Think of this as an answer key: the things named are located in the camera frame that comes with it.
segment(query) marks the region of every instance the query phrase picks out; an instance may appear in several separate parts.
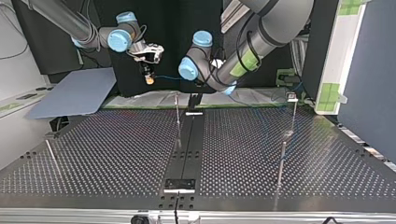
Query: white panel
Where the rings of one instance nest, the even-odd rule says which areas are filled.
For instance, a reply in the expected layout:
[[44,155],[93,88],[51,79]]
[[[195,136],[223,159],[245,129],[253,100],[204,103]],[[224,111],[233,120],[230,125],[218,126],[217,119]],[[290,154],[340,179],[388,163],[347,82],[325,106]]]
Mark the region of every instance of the white panel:
[[0,119],[0,170],[26,151],[38,146],[44,141],[44,135],[50,132],[48,119],[24,117],[33,106]]
[[[2,9],[19,27],[15,15],[4,7]],[[24,49],[26,40],[1,15],[0,31],[0,58],[14,55]],[[29,49],[16,58],[0,60],[0,101],[43,85],[45,80],[40,75]]]

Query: metal post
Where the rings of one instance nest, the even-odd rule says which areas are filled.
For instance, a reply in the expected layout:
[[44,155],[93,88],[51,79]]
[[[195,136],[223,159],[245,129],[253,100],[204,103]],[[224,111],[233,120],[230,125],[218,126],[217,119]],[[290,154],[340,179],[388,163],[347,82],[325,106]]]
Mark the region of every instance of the metal post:
[[53,153],[52,146],[50,145],[50,140],[46,139],[47,148],[49,149],[49,154],[53,160],[56,160],[55,154]]
[[70,34],[76,40],[84,41],[90,38],[92,31],[91,25],[77,13],[70,10],[63,1],[22,0],[22,2]]
[[277,176],[277,187],[280,188],[282,184],[282,175],[283,175],[283,163],[285,161],[286,155],[286,142],[282,143],[282,151],[280,153],[280,164],[279,164],[279,174]]
[[175,105],[176,105],[176,113],[177,113],[177,127],[180,130],[180,113],[178,112],[178,92],[175,95]]

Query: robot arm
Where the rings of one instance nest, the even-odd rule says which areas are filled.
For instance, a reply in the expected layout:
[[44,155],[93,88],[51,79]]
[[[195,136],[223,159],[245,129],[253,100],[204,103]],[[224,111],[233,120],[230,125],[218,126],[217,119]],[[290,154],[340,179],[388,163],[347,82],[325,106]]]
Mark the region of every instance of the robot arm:
[[212,36],[195,33],[192,46],[181,61],[178,72],[187,80],[198,79],[216,91],[231,94],[237,80],[259,67],[261,59],[272,50],[288,44],[309,19],[314,0],[240,0],[261,16],[255,32],[247,32],[247,40],[221,68],[210,64]]
[[142,74],[148,84],[154,83],[152,65],[159,63],[163,47],[146,44],[133,12],[123,12],[117,16],[117,27],[102,27],[99,30],[82,15],[74,13],[60,0],[22,0],[31,10],[35,10],[59,28],[71,35],[79,48],[110,48],[116,52],[126,52],[139,62]]

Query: metal bracket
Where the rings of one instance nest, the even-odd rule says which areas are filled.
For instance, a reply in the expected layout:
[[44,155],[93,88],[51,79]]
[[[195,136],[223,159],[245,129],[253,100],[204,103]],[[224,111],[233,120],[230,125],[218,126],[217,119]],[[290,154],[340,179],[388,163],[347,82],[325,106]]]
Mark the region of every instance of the metal bracket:
[[164,193],[195,193],[194,179],[167,179],[165,181]]
[[191,213],[189,215],[189,220],[187,221],[188,224],[201,224],[201,217],[199,214]]
[[345,95],[343,95],[343,94],[340,94],[338,102],[340,102],[341,104],[346,104],[347,103],[347,97]]
[[201,110],[195,108],[201,103],[202,97],[203,97],[202,93],[193,94],[190,97],[189,107],[187,109],[186,116],[199,116],[204,114]]

